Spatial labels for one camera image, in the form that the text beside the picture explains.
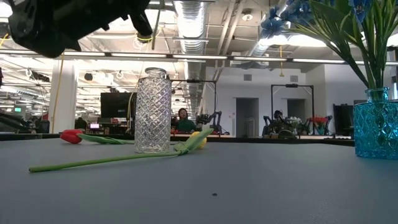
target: doorway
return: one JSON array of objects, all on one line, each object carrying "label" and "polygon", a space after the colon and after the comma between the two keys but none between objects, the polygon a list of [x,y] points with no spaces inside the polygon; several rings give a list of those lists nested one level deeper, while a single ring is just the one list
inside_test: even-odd
[{"label": "doorway", "polygon": [[236,137],[254,138],[259,136],[259,99],[236,99]]},{"label": "doorway", "polygon": [[287,100],[287,116],[300,118],[305,121],[305,100],[304,99],[288,99]]}]

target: red tulip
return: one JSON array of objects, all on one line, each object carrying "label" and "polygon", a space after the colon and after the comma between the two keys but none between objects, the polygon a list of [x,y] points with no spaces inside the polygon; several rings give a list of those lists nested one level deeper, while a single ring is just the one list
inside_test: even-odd
[{"label": "red tulip", "polygon": [[77,134],[83,134],[83,131],[72,129],[72,130],[64,130],[60,136],[62,140],[65,140],[72,144],[78,144],[81,142],[81,138],[77,136]]}]

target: woman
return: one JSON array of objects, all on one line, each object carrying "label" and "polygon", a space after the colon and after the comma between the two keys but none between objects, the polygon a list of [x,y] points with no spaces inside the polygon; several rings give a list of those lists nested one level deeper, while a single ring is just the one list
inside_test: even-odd
[{"label": "woman", "polygon": [[178,111],[178,116],[180,117],[177,123],[177,130],[183,133],[194,132],[197,126],[193,121],[188,120],[188,113],[185,108],[181,108]]}]

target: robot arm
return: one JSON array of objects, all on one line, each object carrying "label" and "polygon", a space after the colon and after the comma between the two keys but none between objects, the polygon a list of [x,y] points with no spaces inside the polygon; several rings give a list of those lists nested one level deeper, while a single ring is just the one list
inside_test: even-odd
[{"label": "robot arm", "polygon": [[81,51],[78,40],[99,28],[109,29],[117,18],[128,19],[138,33],[152,34],[145,15],[150,0],[10,0],[8,18],[12,39],[46,57],[55,58],[65,49]]}]

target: yellow cable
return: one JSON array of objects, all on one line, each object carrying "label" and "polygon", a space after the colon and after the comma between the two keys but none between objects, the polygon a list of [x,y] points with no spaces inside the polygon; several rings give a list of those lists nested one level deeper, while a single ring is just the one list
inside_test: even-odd
[{"label": "yellow cable", "polygon": [[52,127],[51,127],[51,133],[54,134],[54,124],[55,124],[55,112],[57,111],[57,102],[58,102],[58,94],[60,91],[60,85],[61,85],[61,78],[62,78],[62,69],[63,69],[63,56],[65,55],[65,52],[61,56],[61,69],[60,69],[60,76],[58,77],[58,85],[57,85],[57,93],[55,94],[55,104],[54,104],[54,110],[52,111]]},{"label": "yellow cable", "polygon": [[8,37],[8,34],[6,34],[3,39],[1,39],[0,47],[2,46],[2,44],[4,43],[4,41],[6,40],[7,37]]}]

